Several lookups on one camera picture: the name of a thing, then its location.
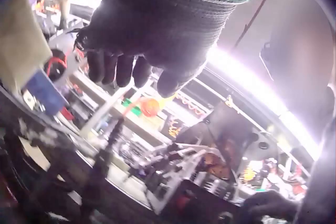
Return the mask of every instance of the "wire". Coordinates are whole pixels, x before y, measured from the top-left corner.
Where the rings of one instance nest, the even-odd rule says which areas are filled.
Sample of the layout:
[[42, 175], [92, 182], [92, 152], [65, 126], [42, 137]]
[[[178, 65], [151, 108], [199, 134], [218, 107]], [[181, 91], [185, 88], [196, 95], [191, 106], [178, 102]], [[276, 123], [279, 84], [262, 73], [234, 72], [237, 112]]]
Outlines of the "wire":
[[172, 119], [172, 122], [170, 123], [170, 128], [168, 130], [169, 135], [171, 135], [173, 138], [176, 138], [176, 136], [180, 133], [181, 127], [177, 128], [174, 126], [175, 123], [179, 123], [178, 121], [175, 121], [175, 119]]
[[266, 0], [262, 0], [258, 9], [256, 10], [256, 12], [254, 13], [252, 19], [250, 20], [250, 22], [245, 25], [243, 33], [239, 36], [239, 38], [237, 39], [236, 43], [234, 44], [234, 46], [231, 49], [231, 53], [238, 47], [240, 41], [243, 39], [243, 37], [245, 36], [245, 34], [247, 33], [247, 31], [249, 30], [249, 28], [251, 27], [252, 23], [254, 22], [254, 20], [256, 19], [257, 15], [259, 14], [261, 8], [264, 6]]
[[188, 99], [186, 99], [182, 95], [177, 93], [175, 98], [181, 100], [184, 105], [188, 105], [188, 108], [190, 110], [193, 110], [195, 112], [195, 114], [197, 114], [198, 116], [205, 114], [205, 112], [203, 110], [198, 109], [198, 107], [196, 105], [194, 105], [191, 101], [189, 101]]

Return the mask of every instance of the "bright light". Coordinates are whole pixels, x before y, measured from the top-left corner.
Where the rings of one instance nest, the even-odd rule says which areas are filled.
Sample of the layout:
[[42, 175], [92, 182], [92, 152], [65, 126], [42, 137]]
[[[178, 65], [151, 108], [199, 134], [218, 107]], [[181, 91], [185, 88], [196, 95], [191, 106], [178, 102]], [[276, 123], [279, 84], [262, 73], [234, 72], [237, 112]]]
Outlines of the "bright light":
[[101, 0], [71, 0], [71, 3], [80, 6], [87, 6], [92, 9], [97, 9], [98, 6], [101, 4]]
[[263, 163], [262, 163], [262, 161], [250, 161], [250, 163], [249, 163], [249, 167], [252, 169], [252, 170], [254, 170], [254, 171], [256, 171], [256, 172], [260, 172], [260, 170], [262, 169], [262, 167], [263, 167], [263, 165], [262, 165]]
[[272, 163], [276, 164], [277, 160], [275, 160], [274, 158], [269, 158], [270, 161], [272, 161]]
[[299, 120], [289, 111], [285, 112], [279, 117], [282, 123], [293, 133], [293, 135], [300, 141], [302, 146], [316, 161], [319, 156], [319, 147], [314, 142], [313, 138], [307, 132], [305, 127]]
[[230, 78], [238, 82], [239, 85], [264, 103], [277, 116], [288, 110], [284, 103], [261, 79], [227, 53], [217, 47], [213, 47], [208, 52], [208, 59], [214, 67], [222, 70]]
[[282, 123], [293, 133], [312, 158], [317, 160], [320, 153], [317, 144], [313, 141], [312, 137], [299, 120], [288, 111], [285, 104], [271, 88], [269, 88], [251, 70], [230, 57], [227, 53], [221, 51], [217, 46], [214, 46], [209, 50], [208, 59], [209, 63], [219, 70], [222, 70], [226, 75], [236, 81], [279, 116]]

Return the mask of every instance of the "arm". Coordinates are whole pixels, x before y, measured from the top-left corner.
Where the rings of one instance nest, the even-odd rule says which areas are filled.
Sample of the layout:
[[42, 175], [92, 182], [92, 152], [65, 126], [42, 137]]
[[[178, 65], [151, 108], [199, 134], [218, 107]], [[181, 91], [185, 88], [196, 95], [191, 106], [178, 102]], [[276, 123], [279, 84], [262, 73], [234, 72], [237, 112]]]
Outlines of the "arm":
[[296, 214], [294, 224], [335, 223], [335, 127], [334, 117], [325, 130], [323, 149], [315, 163], [307, 195]]

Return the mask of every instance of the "green object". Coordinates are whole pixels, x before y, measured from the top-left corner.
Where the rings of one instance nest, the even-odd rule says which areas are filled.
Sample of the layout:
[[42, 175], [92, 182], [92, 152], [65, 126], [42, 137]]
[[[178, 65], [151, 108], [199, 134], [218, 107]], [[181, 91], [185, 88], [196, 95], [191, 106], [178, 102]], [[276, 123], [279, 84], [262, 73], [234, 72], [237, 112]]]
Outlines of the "green object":
[[[122, 105], [124, 107], [128, 107], [132, 102], [129, 100], [129, 99], [125, 99], [123, 102], [122, 102]], [[142, 111], [141, 109], [138, 107], [138, 106], [135, 106], [134, 108], [131, 109], [131, 112], [133, 114], [135, 114], [136, 116], [140, 116], [142, 114]]]

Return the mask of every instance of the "gloved hand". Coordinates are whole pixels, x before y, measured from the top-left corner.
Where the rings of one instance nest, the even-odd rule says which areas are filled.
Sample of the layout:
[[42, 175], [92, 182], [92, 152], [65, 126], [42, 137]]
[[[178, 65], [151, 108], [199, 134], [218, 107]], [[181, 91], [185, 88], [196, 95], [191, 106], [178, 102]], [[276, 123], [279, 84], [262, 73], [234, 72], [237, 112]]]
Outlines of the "gloved hand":
[[167, 20], [130, 12], [117, 0], [102, 0], [90, 24], [72, 32], [78, 32], [76, 46], [87, 52], [93, 82], [109, 84], [116, 74], [118, 86], [126, 86], [133, 76], [141, 87], [152, 67], [158, 67], [163, 69], [158, 92], [170, 97], [203, 69], [208, 48], [195, 48], [187, 31], [183, 38], [166, 34], [162, 30], [167, 26]]
[[274, 190], [259, 192], [245, 200], [237, 223], [259, 224], [265, 215], [291, 222], [297, 209], [298, 202], [287, 200]]

